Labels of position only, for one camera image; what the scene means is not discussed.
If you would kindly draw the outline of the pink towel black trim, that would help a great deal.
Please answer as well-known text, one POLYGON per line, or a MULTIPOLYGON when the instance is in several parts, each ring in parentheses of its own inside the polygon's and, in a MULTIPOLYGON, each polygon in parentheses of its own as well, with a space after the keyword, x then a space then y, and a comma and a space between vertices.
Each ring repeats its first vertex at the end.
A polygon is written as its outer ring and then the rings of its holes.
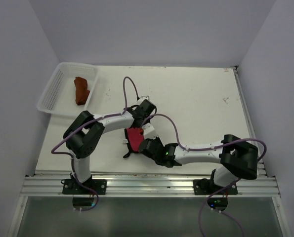
POLYGON ((128 152, 123 158, 128 158, 131 154, 139 153, 139 146, 144 141, 144 136, 142 128, 126 128, 124 132, 128 152))

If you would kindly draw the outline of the brown towel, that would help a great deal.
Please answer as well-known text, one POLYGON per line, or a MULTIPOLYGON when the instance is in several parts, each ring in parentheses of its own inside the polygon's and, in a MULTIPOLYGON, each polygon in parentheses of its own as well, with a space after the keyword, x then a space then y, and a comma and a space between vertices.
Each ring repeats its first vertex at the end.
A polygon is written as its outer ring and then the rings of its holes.
POLYGON ((75 102, 78 106, 84 105, 90 93, 90 91, 88 90, 87 80, 82 77, 75 77, 74 84, 76 88, 75 102))

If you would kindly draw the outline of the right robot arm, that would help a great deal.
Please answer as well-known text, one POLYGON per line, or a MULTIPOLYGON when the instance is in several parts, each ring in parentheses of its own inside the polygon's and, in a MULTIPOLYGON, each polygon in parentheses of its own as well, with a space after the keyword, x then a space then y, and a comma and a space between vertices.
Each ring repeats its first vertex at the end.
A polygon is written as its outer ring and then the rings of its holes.
POLYGON ((238 179, 257 178, 258 148, 249 141, 227 134, 208 147, 182 148, 177 143, 163 145, 156 137, 143 140, 139 153, 167 168, 191 163, 221 164, 212 171, 209 181, 210 191, 219 194, 238 179))

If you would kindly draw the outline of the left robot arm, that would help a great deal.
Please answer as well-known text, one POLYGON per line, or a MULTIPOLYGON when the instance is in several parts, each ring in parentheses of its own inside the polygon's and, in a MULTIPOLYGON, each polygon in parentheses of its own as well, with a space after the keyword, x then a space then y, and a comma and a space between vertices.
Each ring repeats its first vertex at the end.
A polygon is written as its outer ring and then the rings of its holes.
POLYGON ((132 153, 138 153, 138 147, 144 140, 140 126, 144 119, 156 111, 157 107, 144 99, 125 108, 121 113, 96 117, 89 111, 81 112, 63 135, 64 143, 73 156, 72 177, 75 179, 75 190, 80 194, 90 191, 89 157, 103 134, 123 129, 128 147, 128 153, 124 158, 127 158, 132 153))

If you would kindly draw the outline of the white plastic basket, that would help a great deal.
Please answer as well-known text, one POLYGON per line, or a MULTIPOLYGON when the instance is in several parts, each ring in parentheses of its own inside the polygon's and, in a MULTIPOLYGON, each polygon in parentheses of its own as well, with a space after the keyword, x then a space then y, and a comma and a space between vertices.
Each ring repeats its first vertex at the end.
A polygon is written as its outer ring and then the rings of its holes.
POLYGON ((37 109, 56 116, 76 117, 88 108, 98 75, 98 66, 72 62, 58 64, 37 103, 37 109), (77 105, 75 102, 76 77, 87 81, 89 96, 83 105, 77 105))

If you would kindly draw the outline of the aluminium mounting rail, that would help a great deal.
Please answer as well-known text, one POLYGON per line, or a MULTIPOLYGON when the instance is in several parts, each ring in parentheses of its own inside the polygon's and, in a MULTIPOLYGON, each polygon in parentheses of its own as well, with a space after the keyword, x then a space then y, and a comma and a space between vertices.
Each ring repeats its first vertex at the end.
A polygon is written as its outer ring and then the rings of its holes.
MULTIPOLYGON (((20 194, 29 197, 62 196, 61 181, 69 177, 68 173, 41 173, 26 177, 20 194)), ((102 173, 94 173, 92 177, 106 181, 105 197, 193 197, 193 181, 203 178, 195 175, 102 173)), ((276 179, 264 175, 256 180, 239 181, 237 190, 237 198, 280 196, 276 179)))

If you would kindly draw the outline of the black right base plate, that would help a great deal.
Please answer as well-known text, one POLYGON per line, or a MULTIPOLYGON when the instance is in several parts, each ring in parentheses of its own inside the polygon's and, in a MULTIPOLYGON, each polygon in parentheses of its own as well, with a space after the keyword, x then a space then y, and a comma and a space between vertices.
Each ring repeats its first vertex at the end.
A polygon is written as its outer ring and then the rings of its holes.
POLYGON ((216 185, 213 180, 210 179, 195 179, 193 180, 193 190, 195 195, 211 195, 216 193, 217 195, 237 195, 238 190, 236 185, 230 185, 221 187, 216 185))

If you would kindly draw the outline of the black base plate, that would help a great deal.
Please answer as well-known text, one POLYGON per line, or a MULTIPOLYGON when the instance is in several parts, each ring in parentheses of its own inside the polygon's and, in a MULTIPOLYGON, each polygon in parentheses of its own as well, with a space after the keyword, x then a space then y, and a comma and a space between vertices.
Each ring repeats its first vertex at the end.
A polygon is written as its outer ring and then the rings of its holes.
POLYGON ((105 179, 89 179, 82 185, 79 185, 75 179, 63 179, 61 184, 64 195, 89 195, 92 194, 89 189, 96 191, 98 195, 105 195, 107 189, 107 180, 105 179))
POLYGON ((216 185, 213 180, 210 179, 195 179, 193 180, 193 190, 195 195, 211 195, 216 193, 217 195, 237 195, 238 190, 236 185, 230 185, 221 187, 216 185))

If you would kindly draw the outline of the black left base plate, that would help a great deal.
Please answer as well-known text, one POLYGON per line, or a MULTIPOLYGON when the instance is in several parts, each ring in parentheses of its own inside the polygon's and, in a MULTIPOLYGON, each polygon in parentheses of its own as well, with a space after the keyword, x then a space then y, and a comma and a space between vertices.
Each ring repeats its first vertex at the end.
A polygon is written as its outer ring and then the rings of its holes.
POLYGON ((96 191, 98 195, 105 195, 107 189, 107 180, 105 179, 89 179, 82 185, 79 185, 75 179, 63 179, 61 184, 64 195, 89 195, 92 194, 89 189, 96 191))

